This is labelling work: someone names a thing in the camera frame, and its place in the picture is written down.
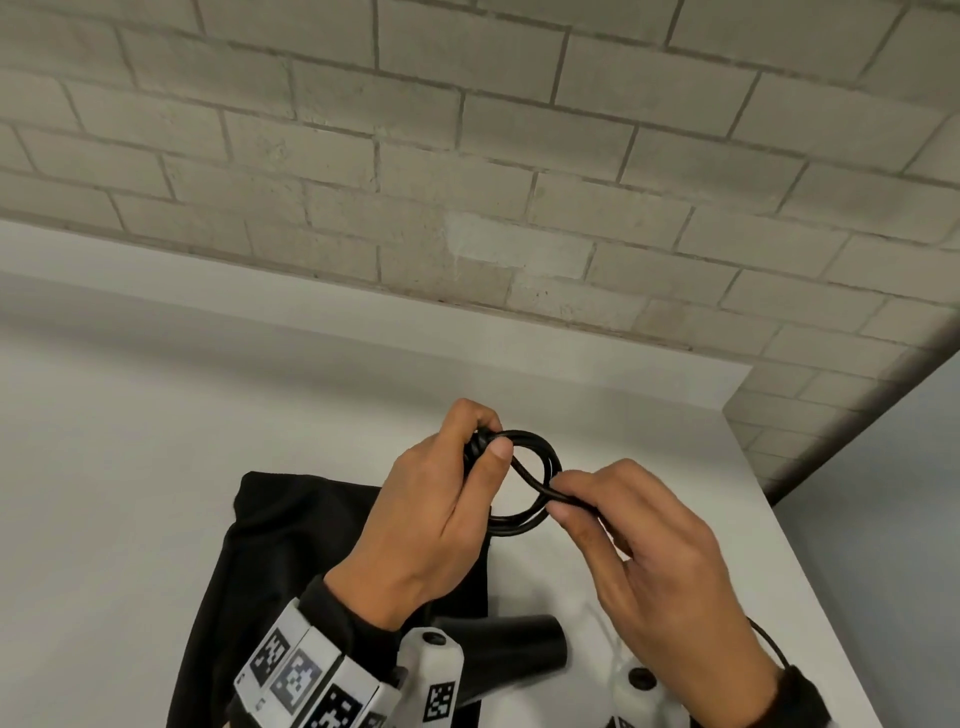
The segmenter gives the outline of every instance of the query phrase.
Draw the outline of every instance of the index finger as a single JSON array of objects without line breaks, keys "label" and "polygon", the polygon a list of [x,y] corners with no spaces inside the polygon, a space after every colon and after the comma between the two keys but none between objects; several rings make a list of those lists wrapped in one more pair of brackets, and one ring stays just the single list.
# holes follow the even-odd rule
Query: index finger
[{"label": "index finger", "polygon": [[473,400],[456,400],[446,413],[437,439],[445,445],[462,448],[478,427],[486,427],[494,432],[503,429],[500,418],[489,407]]},{"label": "index finger", "polygon": [[654,552],[677,539],[663,516],[620,480],[594,473],[563,471],[550,485],[595,506],[635,556]]}]

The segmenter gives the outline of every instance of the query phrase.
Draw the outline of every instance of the white painted brick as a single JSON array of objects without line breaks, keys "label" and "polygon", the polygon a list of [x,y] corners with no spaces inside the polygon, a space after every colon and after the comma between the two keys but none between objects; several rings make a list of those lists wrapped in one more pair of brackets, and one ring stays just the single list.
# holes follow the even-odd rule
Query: white painted brick
[{"label": "white painted brick", "polygon": [[785,220],[698,207],[677,250],[816,278],[849,235]]},{"label": "white painted brick", "polygon": [[524,228],[466,212],[446,214],[446,245],[457,259],[518,268],[532,276],[579,279],[593,243],[561,232]]},{"label": "white painted brick", "polygon": [[876,293],[744,271],[721,305],[781,321],[857,331],[882,303]]},{"label": "white painted brick", "polygon": [[165,152],[227,159],[220,118],[213,109],[90,85],[71,84],[70,93],[92,134]]},{"label": "white painted brick", "polygon": [[283,59],[180,36],[123,34],[137,82],[148,91],[293,117]]},{"label": "white painted brick", "polygon": [[670,44],[852,81],[898,9],[862,0],[687,0]]},{"label": "white painted brick", "polygon": [[253,254],[263,260],[351,279],[376,281],[376,246],[297,228],[248,223]]},{"label": "white painted brick", "polygon": [[801,166],[798,159],[641,129],[623,181],[708,203],[772,212]]},{"label": "white painted brick", "polygon": [[759,354],[780,327],[769,319],[716,308],[651,301],[636,319],[634,332],[722,352]]},{"label": "white painted brick", "polygon": [[468,96],[460,148],[482,157],[615,180],[631,132],[626,124]]},{"label": "white painted brick", "polygon": [[763,480],[780,480],[796,465],[793,460],[776,455],[767,455],[762,452],[748,450],[746,455],[754,475]]},{"label": "white painted brick", "polygon": [[785,457],[788,460],[798,460],[812,449],[820,447],[825,441],[823,438],[802,435],[799,432],[765,429],[750,445],[750,450]]},{"label": "white painted brick", "polygon": [[124,227],[134,235],[206,250],[250,255],[243,218],[215,209],[114,195]]},{"label": "white painted brick", "polygon": [[763,431],[763,427],[757,427],[756,425],[744,425],[742,423],[727,424],[730,426],[736,442],[743,449],[746,449],[756,439],[757,435]]},{"label": "white painted brick", "polygon": [[815,374],[812,369],[793,364],[757,361],[740,386],[750,392],[792,398],[800,394]]},{"label": "white painted brick", "polygon": [[229,112],[225,118],[238,164],[317,182],[375,187],[370,139]]},{"label": "white painted brick", "polygon": [[225,169],[189,159],[166,159],[177,199],[233,210],[253,218],[305,222],[303,183]]},{"label": "white painted brick", "polygon": [[410,200],[349,189],[307,185],[310,224],[409,249],[446,252],[444,212]]},{"label": "white painted brick", "polygon": [[735,268],[726,265],[600,243],[587,281],[621,293],[713,305],[720,301],[735,273]]},{"label": "white painted brick", "polygon": [[533,172],[483,159],[380,146],[380,190],[388,195],[519,219],[532,181]]},{"label": "white painted brick", "polygon": [[936,303],[960,303],[960,256],[855,235],[827,269],[827,280]]},{"label": "white painted brick", "polygon": [[293,61],[300,119],[453,149],[460,94],[449,88]]},{"label": "white painted brick", "polygon": [[960,15],[913,8],[863,78],[883,96],[960,111]]},{"label": "white painted brick", "polygon": [[130,85],[120,43],[107,24],[0,5],[0,66]]},{"label": "white painted brick", "polygon": [[[73,12],[77,0],[36,0],[38,6]],[[162,25],[197,33],[197,15],[190,0],[83,0],[84,12],[145,25]]]},{"label": "white painted brick", "polygon": [[742,389],[730,398],[723,411],[734,422],[808,435],[820,434],[855,418],[851,412],[825,404],[788,400]]},{"label": "white painted brick", "polygon": [[379,7],[380,68],[550,100],[563,33],[396,0]]},{"label": "white painted brick", "polygon": [[949,119],[908,171],[935,180],[960,182],[960,116]]},{"label": "white painted brick", "polygon": [[31,129],[20,133],[37,169],[45,175],[170,197],[159,159],[153,152]]},{"label": "white painted brick", "polygon": [[0,116],[54,129],[78,129],[63,87],[54,79],[0,68]]},{"label": "white painted brick", "polygon": [[785,326],[763,355],[774,361],[887,379],[896,376],[910,350],[847,333]]},{"label": "white painted brick", "polygon": [[120,220],[106,192],[7,172],[0,172],[0,208],[120,229]]},{"label": "white painted brick", "polygon": [[869,412],[876,410],[876,404],[888,399],[895,390],[896,385],[888,381],[821,372],[804,389],[800,399]]},{"label": "white painted brick", "polygon": [[916,301],[891,299],[860,333],[914,347],[939,349],[960,325],[960,311]]},{"label": "white painted brick", "polygon": [[804,172],[783,214],[939,243],[960,217],[960,191],[814,164]]},{"label": "white painted brick", "polygon": [[517,273],[507,307],[563,321],[628,330],[647,300],[613,293],[578,280],[559,280]]},{"label": "white painted brick", "polygon": [[573,36],[557,104],[723,136],[755,76],[742,68]]},{"label": "white painted brick", "polygon": [[20,145],[20,140],[13,133],[13,127],[6,124],[0,124],[0,167],[20,172],[31,172],[34,169]]},{"label": "white painted brick", "polygon": [[381,281],[398,292],[434,301],[503,306],[513,271],[424,247],[380,249]]},{"label": "white painted brick", "polygon": [[943,118],[934,109],[764,74],[733,136],[898,172]]},{"label": "white painted brick", "polygon": [[370,0],[200,0],[210,36],[373,66]]},{"label": "white painted brick", "polygon": [[677,0],[480,0],[480,7],[572,25],[611,36],[662,43]]},{"label": "white painted brick", "polygon": [[530,222],[669,249],[689,212],[690,205],[677,200],[542,172]]}]

